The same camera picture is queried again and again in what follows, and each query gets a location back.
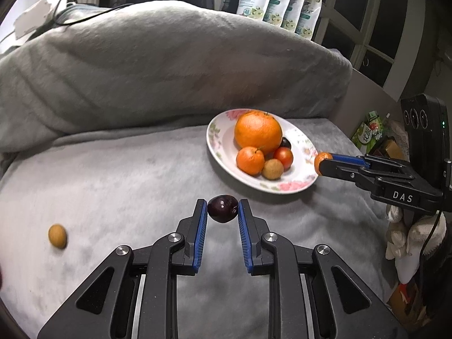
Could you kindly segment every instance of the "das logo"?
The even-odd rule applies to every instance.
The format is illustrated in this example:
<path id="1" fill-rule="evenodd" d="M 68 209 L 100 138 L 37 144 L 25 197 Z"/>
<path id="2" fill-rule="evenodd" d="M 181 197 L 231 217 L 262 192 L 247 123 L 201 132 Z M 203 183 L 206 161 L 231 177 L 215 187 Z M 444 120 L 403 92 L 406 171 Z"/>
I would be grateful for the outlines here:
<path id="1" fill-rule="evenodd" d="M 413 195 L 407 195 L 405 198 L 405 193 L 399 195 L 397 191 L 394 191 L 394 195 L 392 196 L 393 199 L 399 200 L 399 201 L 405 201 L 406 202 L 412 202 L 413 201 Z"/>

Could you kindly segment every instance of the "red tomato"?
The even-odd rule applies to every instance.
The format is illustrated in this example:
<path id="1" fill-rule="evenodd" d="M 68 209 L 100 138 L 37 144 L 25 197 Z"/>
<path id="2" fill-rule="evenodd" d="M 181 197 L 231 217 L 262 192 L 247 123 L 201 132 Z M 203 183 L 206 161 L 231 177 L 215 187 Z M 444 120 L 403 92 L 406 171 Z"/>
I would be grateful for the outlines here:
<path id="1" fill-rule="evenodd" d="M 293 162 L 293 154 L 289 148 L 278 148 L 273 154 L 273 158 L 278 159 L 284 166 L 284 170 L 288 170 Z"/>

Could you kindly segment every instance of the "metal screw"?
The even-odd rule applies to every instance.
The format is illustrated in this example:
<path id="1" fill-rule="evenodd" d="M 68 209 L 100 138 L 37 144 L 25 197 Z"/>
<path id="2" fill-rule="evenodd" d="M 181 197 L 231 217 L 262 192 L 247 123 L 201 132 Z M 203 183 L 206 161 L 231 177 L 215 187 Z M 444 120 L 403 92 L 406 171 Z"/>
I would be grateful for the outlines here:
<path id="1" fill-rule="evenodd" d="M 326 244 L 319 244 L 317 246 L 317 252 L 321 255 L 328 255 L 331 249 Z"/>
<path id="2" fill-rule="evenodd" d="M 268 232 L 268 233 L 264 234 L 264 238 L 268 242 L 274 242 L 278 239 L 278 235 L 273 232 Z"/>
<path id="3" fill-rule="evenodd" d="M 127 255 L 129 253 L 129 246 L 119 246 L 116 248 L 116 255 L 122 256 Z"/>
<path id="4" fill-rule="evenodd" d="M 177 232 L 173 232 L 168 235 L 168 240 L 170 240 L 170 242 L 178 242 L 181 238 L 182 236 Z"/>

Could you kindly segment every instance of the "large orange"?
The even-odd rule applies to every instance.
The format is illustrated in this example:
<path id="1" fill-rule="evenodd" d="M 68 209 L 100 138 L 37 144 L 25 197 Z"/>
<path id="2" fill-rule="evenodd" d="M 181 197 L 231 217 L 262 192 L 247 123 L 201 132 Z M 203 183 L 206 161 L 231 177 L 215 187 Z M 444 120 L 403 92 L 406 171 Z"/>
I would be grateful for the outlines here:
<path id="1" fill-rule="evenodd" d="M 268 154 L 281 144 L 283 130 L 272 115 L 261 110 L 252 110 L 237 120 L 234 138 L 241 148 L 254 146 Z"/>

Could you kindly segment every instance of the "plum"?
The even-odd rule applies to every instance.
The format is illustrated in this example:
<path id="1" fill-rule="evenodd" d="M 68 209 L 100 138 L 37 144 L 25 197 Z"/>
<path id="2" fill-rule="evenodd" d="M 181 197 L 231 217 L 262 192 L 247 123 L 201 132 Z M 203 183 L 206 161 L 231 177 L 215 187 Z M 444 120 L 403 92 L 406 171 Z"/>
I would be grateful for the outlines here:
<path id="1" fill-rule="evenodd" d="M 207 212 L 218 223 L 232 221 L 239 211 L 239 202 L 231 195 L 219 195 L 209 200 Z"/>
<path id="2" fill-rule="evenodd" d="M 281 140 L 281 145 L 279 146 L 280 148 L 281 147 L 283 147 L 283 148 L 289 148 L 289 149 L 292 149 L 292 144 L 290 144 L 290 141 L 289 140 L 287 140 L 287 138 L 282 138 L 282 140 Z"/>

